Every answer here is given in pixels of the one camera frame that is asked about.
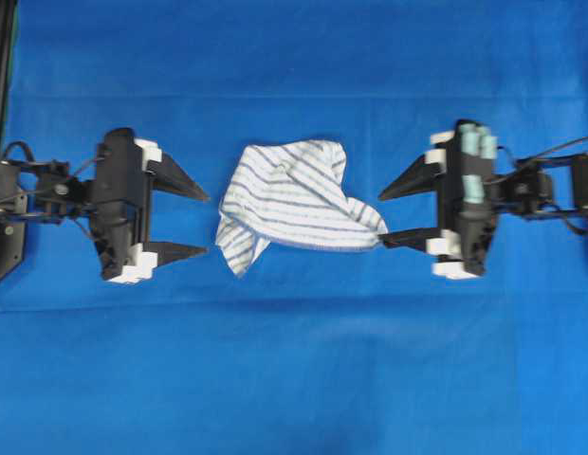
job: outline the striped towel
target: striped towel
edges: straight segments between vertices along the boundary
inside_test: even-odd
[[[249,145],[220,204],[216,244],[237,276],[271,242],[328,251],[366,251],[386,233],[372,207],[340,188],[346,155],[338,142]]]

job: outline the light blue component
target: light blue component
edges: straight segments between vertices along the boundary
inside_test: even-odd
[[[477,127],[477,132],[481,136],[490,136],[490,129],[487,126],[478,126]]]
[[[475,125],[473,123],[463,123],[461,126],[458,127],[458,131],[460,131],[461,133],[475,131]]]
[[[496,136],[482,136],[480,139],[482,158],[496,159]]]
[[[463,133],[461,150],[464,154],[477,156],[480,153],[480,134],[475,131]]]
[[[484,185],[479,175],[463,175],[463,186],[465,187],[465,202],[470,204],[481,204],[484,202]]]

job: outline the towel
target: towel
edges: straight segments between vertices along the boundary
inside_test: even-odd
[[[216,244],[237,276],[271,242],[327,251],[367,251],[387,232],[382,217],[340,188],[338,142],[249,145],[220,204]]]

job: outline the screw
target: screw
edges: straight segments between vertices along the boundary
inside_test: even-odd
[[[58,194],[60,196],[66,196],[68,194],[68,186],[64,185],[62,183],[59,183],[58,185],[56,185],[54,187],[54,191],[56,192],[56,194]]]
[[[528,194],[529,188],[525,183],[520,183],[515,187],[515,192],[518,194]]]

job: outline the blue stripe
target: blue stripe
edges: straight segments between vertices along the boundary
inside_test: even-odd
[[[229,261],[232,261],[233,259],[241,258],[244,254],[250,253],[251,250],[252,250],[252,247],[249,246],[246,249],[244,249],[243,251],[240,251],[239,253],[235,254],[234,256],[230,256],[225,259],[227,260],[227,262],[229,262]]]
[[[342,163],[346,163],[347,159],[344,158],[341,161],[337,161],[336,163],[332,164],[332,169],[337,168],[338,166],[340,166]]]
[[[261,177],[256,171],[254,171],[254,169],[248,163],[240,162],[239,167],[248,169],[256,176],[256,178],[262,180],[264,183],[267,183],[268,185],[273,185],[276,183],[289,183],[292,185],[294,184],[294,182],[292,182],[291,180],[266,180],[264,177]]]
[[[262,215],[260,215],[256,210],[247,207],[244,208],[241,204],[238,204],[236,202],[223,202],[222,203],[222,207],[224,206],[231,206],[231,207],[237,207],[243,211],[249,211],[251,213],[253,213],[254,215],[256,215],[260,220],[265,221],[267,223],[275,223],[278,225],[286,225],[286,226],[293,226],[294,228],[310,228],[310,229],[321,229],[321,230],[331,230],[331,231],[335,231],[335,232],[362,232],[362,233],[372,233],[372,231],[369,228],[366,229],[347,229],[346,227],[330,227],[330,226],[317,226],[317,225],[305,225],[305,224],[300,224],[300,223],[290,223],[288,221],[283,221],[283,220],[278,220],[275,218],[266,218]]]
[[[334,204],[332,201],[330,201],[327,197],[325,197],[323,194],[321,194],[317,190],[309,187],[308,185],[306,185],[304,182],[301,182],[300,180],[296,180],[296,183],[298,183],[305,190],[310,191],[313,194],[315,194],[316,196],[318,196],[321,200],[327,202],[328,206],[340,211],[341,213],[344,213],[349,218],[351,217],[351,212],[349,210],[342,209],[338,204]]]
[[[223,245],[223,248],[233,247],[234,245],[232,243],[240,237],[244,236],[245,234],[249,234],[249,232],[247,232],[245,229],[242,229],[242,231],[236,234],[232,239],[230,239],[226,245]]]
[[[233,270],[233,269],[239,265],[245,265],[245,266],[240,271],[235,272],[235,270]],[[235,276],[237,278],[243,277],[246,274],[246,272],[248,271],[250,266],[251,266],[251,264],[248,261],[240,261],[239,263],[236,263],[236,264],[229,264],[230,269],[233,270],[233,272],[235,273]]]
[[[273,197],[258,196],[256,194],[254,194],[250,188],[248,188],[245,184],[243,184],[241,182],[231,181],[230,183],[231,183],[231,185],[234,185],[235,187],[243,188],[244,190],[246,190],[249,193],[250,196],[252,196],[254,199],[257,199],[259,201],[276,202],[278,204],[284,204],[286,206],[306,207],[308,209],[327,209],[327,206],[318,206],[318,205],[314,205],[314,204],[303,204],[301,202],[283,201],[281,199],[275,199]]]
[[[314,190],[311,187],[309,187],[308,185],[304,184],[300,179],[296,178],[296,173],[299,173],[300,175],[304,175],[305,177],[307,177],[309,180],[311,180],[313,182],[314,185],[317,186],[317,188]],[[309,175],[308,173],[304,173],[300,169],[296,169],[296,168],[290,169],[288,175],[290,177],[292,177],[292,179],[294,179],[296,181],[296,183],[298,183],[300,186],[304,187],[306,190],[311,191],[313,194],[321,194],[318,190],[324,190],[326,193],[332,195],[333,197],[335,197],[339,200],[343,199],[343,197],[344,197],[343,194],[334,193],[328,187],[322,185],[322,182],[320,180],[317,180],[316,178]]]
[[[378,230],[378,227],[380,226],[380,222],[382,221],[382,218],[380,218],[380,215],[378,214],[377,211],[375,211],[375,215],[378,215],[378,220],[377,220],[377,223],[374,226],[374,229]]]
[[[238,198],[234,197],[234,199],[231,199],[232,197],[234,197],[233,194],[227,194],[226,198],[224,198],[220,205],[222,205],[224,202],[237,202]],[[249,204],[253,209],[259,209],[259,206],[256,205],[255,201],[250,201],[247,200],[246,204]],[[315,210],[320,210],[320,214],[318,216],[313,216],[313,215],[309,215],[308,213],[311,213],[312,210],[297,210],[296,211],[296,215],[302,218],[306,218],[309,220],[321,220],[323,222],[326,221],[337,221],[337,222],[343,222],[343,221],[347,221],[347,220],[351,220],[352,217],[351,216],[344,216],[340,211],[338,210],[334,210],[331,207],[327,207],[327,206],[323,206],[321,209],[315,209]],[[327,210],[330,211],[336,211],[336,215],[338,215],[338,217],[326,217],[325,213]],[[292,216],[292,213],[294,213],[292,208],[287,208],[287,209],[283,209],[283,210],[279,210],[273,207],[269,207],[268,205],[263,205],[263,207],[261,208],[261,211],[265,214],[269,214],[269,213],[278,213],[280,215],[284,215],[284,216]]]
[[[321,175],[323,178],[325,178],[326,180],[332,182],[334,185],[338,186],[339,184],[337,183],[336,180],[334,180],[334,175],[328,175],[327,173],[325,173],[324,171],[322,171],[321,169],[317,168],[314,164],[309,163],[306,159],[304,159],[302,156],[296,156],[294,154],[292,154],[285,146],[281,146],[286,152],[288,152],[290,155],[292,155],[294,158],[296,158],[297,160],[299,160],[300,162],[302,162],[303,164],[307,165],[309,168],[311,168],[313,171],[315,171],[316,173],[318,173],[319,175]]]
[[[361,209],[361,212],[359,213],[358,219],[355,221],[361,220],[361,217],[363,216],[363,212],[366,211],[367,208],[368,208],[368,206],[363,206],[363,209]]]
[[[270,165],[271,165],[273,168],[276,168],[277,166],[279,166],[279,163],[277,163],[277,164],[276,164],[276,163],[274,163],[273,161],[271,161],[271,160],[268,158],[268,156],[266,156],[266,155],[265,155],[265,153],[264,153],[264,152],[263,152],[263,151],[262,151],[262,150],[261,150],[259,147],[256,147],[255,145],[250,145],[250,147],[251,147],[252,149],[254,149],[256,152],[258,152],[258,154],[259,154],[259,155],[260,155],[262,158],[264,158],[264,159],[265,159],[265,161],[266,161],[268,164],[270,164]]]
[[[243,244],[245,242],[249,242],[249,240],[254,237],[254,234],[252,234],[248,230],[244,230],[244,232],[246,234],[249,234],[249,237],[246,237],[245,239],[242,239],[239,242],[235,242],[234,244],[232,244],[232,242],[231,242],[231,244],[228,244],[227,246],[224,246],[224,248],[235,248],[236,246],[239,246],[239,245],[241,245],[241,244]]]
[[[267,193],[270,195],[274,195],[275,197],[283,197],[285,201],[296,200],[302,197],[311,197],[311,195],[305,192],[290,191],[288,189],[277,190],[277,188],[279,188],[277,186],[273,188],[269,185],[259,182],[258,180],[254,180],[253,177],[251,177],[250,175],[245,175],[241,173],[235,173],[235,175],[232,177],[230,181],[231,183],[239,183],[242,185],[246,185],[252,191],[258,191],[258,193],[260,194]],[[293,190],[300,189],[300,185],[298,185],[298,183],[295,180],[292,180],[290,183],[290,187]]]
[[[220,226],[221,223],[218,224],[218,231],[216,232],[216,239],[218,239],[220,237],[220,234],[222,234],[225,231],[225,229],[227,228],[227,226],[229,225],[228,221],[225,221],[224,223],[222,223],[222,226]]]
[[[225,215],[228,215],[230,217],[232,217],[233,219],[235,219],[238,223],[244,223],[242,221],[242,219],[238,218],[239,213],[236,212],[232,212],[232,211],[222,211],[222,213],[224,213]],[[372,232],[372,231],[368,231],[367,236],[363,236],[363,237],[356,237],[356,238],[351,238],[351,237],[325,237],[325,236],[321,236],[321,235],[314,235],[314,234],[302,234],[302,233],[298,233],[298,232],[285,232],[283,230],[279,230],[274,226],[271,225],[266,225],[266,228],[272,231],[277,232],[278,234],[280,234],[283,238],[285,237],[289,237],[289,238],[294,238],[294,237],[302,237],[304,239],[316,239],[319,241],[322,241],[324,243],[328,243],[328,241],[332,241],[332,242],[353,242],[353,243],[358,243],[358,244],[363,244],[366,243],[368,241],[368,239],[371,239],[373,237],[378,238],[378,234]]]
[[[315,147],[317,150],[323,152],[323,146],[321,144],[316,144],[314,140],[307,140],[306,141],[308,144],[311,144],[313,147]]]
[[[262,237],[263,239],[269,240],[270,242],[274,242],[276,244],[285,245],[285,246],[294,246],[296,248],[312,249],[315,251],[339,251],[339,252],[343,252],[343,253],[346,253],[346,252],[360,253],[363,251],[369,251],[371,249],[374,249],[379,243],[378,236],[377,236],[377,241],[371,246],[325,246],[325,245],[320,245],[320,244],[303,244],[301,242],[294,242],[291,240],[285,240],[285,239],[280,239],[278,237],[273,237],[272,235],[266,235],[256,229],[254,229],[253,227],[251,227],[250,225],[248,225],[247,223],[245,223],[241,220],[233,219],[233,221],[235,223],[237,223],[238,225],[240,225],[242,228],[250,230],[251,232],[254,233],[254,235],[257,235],[258,237]]]

